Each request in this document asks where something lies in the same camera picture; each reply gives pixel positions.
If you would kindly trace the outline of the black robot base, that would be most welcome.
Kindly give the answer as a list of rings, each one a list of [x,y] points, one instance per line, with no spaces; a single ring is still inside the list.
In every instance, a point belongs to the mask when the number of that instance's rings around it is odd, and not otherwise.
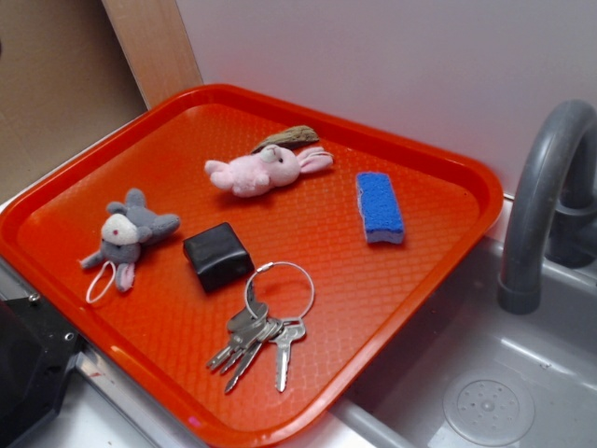
[[[1,301],[1,445],[15,447],[54,420],[82,339],[46,298]]]

